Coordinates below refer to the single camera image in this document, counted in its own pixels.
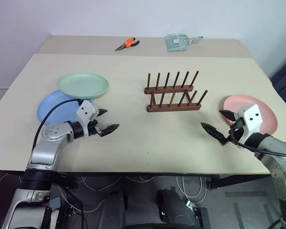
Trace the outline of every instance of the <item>orange pliers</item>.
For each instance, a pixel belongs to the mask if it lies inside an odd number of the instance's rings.
[[[131,43],[135,40],[134,37],[132,37],[131,39],[128,39],[127,41],[125,41],[119,48],[117,48],[115,51],[118,51],[118,50],[122,50],[124,48],[129,48],[129,47],[133,47],[133,46],[136,46],[140,43],[140,41],[137,41],[135,43]]]

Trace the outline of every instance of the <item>black cable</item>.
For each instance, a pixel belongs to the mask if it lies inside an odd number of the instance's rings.
[[[281,221],[281,219],[278,219],[278,220],[274,221],[274,222],[268,227],[268,229],[273,229],[280,221]]]
[[[64,186],[61,186],[61,187],[63,188],[63,190],[65,190],[66,193],[68,193],[73,199],[75,199],[78,202],[80,210],[82,211],[81,229],[84,229],[85,216],[84,216],[84,210],[83,210],[82,202],[73,193],[71,193],[66,187],[64,187]]]
[[[59,107],[60,105],[63,105],[63,104],[68,103],[68,102],[73,102],[73,101],[77,101],[77,102],[79,103],[79,105],[81,105],[82,102],[83,102],[82,99],[69,99],[69,100],[66,100],[66,101],[63,101],[63,102],[57,104],[55,107],[53,107],[53,108],[48,112],[48,114],[45,116],[45,118],[43,119],[43,121],[40,123],[40,125],[39,125],[39,127],[38,127],[38,130],[37,130],[37,132],[36,132],[36,134],[35,134],[32,150],[35,148],[36,143],[37,143],[37,138],[38,138],[39,132],[40,132],[40,130],[42,129],[43,124],[46,122],[47,118],[50,116],[50,114],[51,114],[57,107]]]
[[[78,211],[76,211],[76,212],[75,212],[75,214],[78,214],[78,215],[82,216],[82,214],[81,214],[81,213],[79,213]],[[87,220],[86,220],[86,218],[85,218],[85,217],[84,217],[84,221],[85,221],[85,223],[86,223],[86,227],[87,227],[87,229],[88,229],[88,223],[87,223]]]
[[[67,200],[70,202],[70,197],[69,197],[69,194],[66,192],[66,195],[67,195]]]
[[[276,153],[276,152],[272,152],[272,151],[261,150],[261,149],[257,149],[257,148],[251,147],[251,146],[246,146],[246,145],[244,145],[244,144],[241,144],[241,143],[240,143],[239,141],[237,141],[237,140],[235,139],[235,137],[234,137],[234,131],[235,131],[236,128],[237,128],[236,126],[233,126],[233,125],[232,125],[232,126],[231,126],[231,129],[230,129],[230,131],[229,131],[231,140],[232,140],[235,144],[237,144],[237,145],[239,145],[239,146],[241,146],[241,147],[243,147],[243,148],[245,148],[245,149],[248,149],[248,150],[250,150],[250,151],[253,151],[253,152],[259,152],[259,153],[262,153],[262,154],[270,154],[270,155],[275,155],[275,156],[284,156],[284,157],[286,157],[286,154],[283,154],[283,153]]]

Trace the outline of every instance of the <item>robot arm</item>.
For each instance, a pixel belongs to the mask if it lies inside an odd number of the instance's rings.
[[[51,221],[51,209],[43,204],[50,200],[52,184],[65,185],[63,177],[56,173],[64,147],[74,139],[95,134],[103,137],[118,128],[118,124],[104,130],[97,126],[95,117],[106,111],[83,101],[77,111],[76,122],[43,129],[41,140],[31,153],[21,187],[15,191],[2,229],[47,228]]]
[[[234,122],[229,137],[225,138],[209,124],[201,123],[202,127],[223,146],[232,142],[255,152],[255,157],[271,174],[280,203],[281,225],[286,229],[286,142],[259,133],[262,117],[257,105],[243,107],[235,113],[227,110],[220,110],[220,113]]]

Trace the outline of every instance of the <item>floor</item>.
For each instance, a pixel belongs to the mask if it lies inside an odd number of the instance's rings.
[[[95,189],[100,189],[114,183],[118,178],[115,176],[88,177],[85,182]],[[130,178],[142,181],[139,177]],[[179,183],[182,187],[181,177],[179,177]],[[196,195],[200,187],[199,177],[186,176],[184,177],[184,183],[187,195]],[[200,195],[196,198],[190,198],[194,202],[201,200],[204,195],[204,179],[202,179],[202,183],[203,187]],[[74,191],[74,194],[83,201],[84,210],[94,209],[115,188],[124,188],[129,199],[129,206],[126,211],[127,225],[161,222],[155,201],[156,192],[159,189],[175,187],[179,195],[185,199],[177,186],[176,177],[173,176],[155,177],[144,183],[137,183],[122,177],[115,185],[103,191],[92,191],[83,182],[78,184],[79,187]],[[1,181],[0,226],[9,207],[13,192],[19,186],[19,177],[14,175],[7,175]],[[52,186],[52,196],[58,195],[60,195],[59,190]],[[220,189],[207,189],[206,198],[197,206],[207,208],[212,229],[266,229],[280,215],[272,180],[269,177]],[[102,205],[95,212],[85,213],[88,228],[95,229],[97,227],[101,209]],[[80,228],[80,216],[74,214],[67,218],[65,228]]]

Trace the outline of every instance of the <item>tabletop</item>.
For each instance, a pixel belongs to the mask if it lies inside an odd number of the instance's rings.
[[[208,90],[200,110],[146,111],[150,95],[143,91],[148,73],[151,85],[158,73],[163,76],[159,85],[164,85],[170,72],[170,85],[178,71],[180,76],[189,71],[189,84],[197,70],[197,98]],[[60,77],[73,72],[93,72],[108,80],[107,93],[93,100],[98,108],[108,109],[97,120],[100,127],[120,126],[108,136],[69,144],[59,171],[266,174],[252,152],[231,143],[220,146],[200,125],[209,123],[227,134],[229,127],[218,110],[233,94],[248,94],[266,103],[278,119],[273,135],[286,141],[286,104],[252,58],[35,54],[0,101],[1,170],[25,169],[39,125],[38,105],[57,89]]]
[[[252,58],[247,48],[235,39],[203,39],[192,43],[185,52],[168,52],[164,37],[136,37],[139,45],[114,51],[129,38],[55,35],[46,40],[38,54]]]

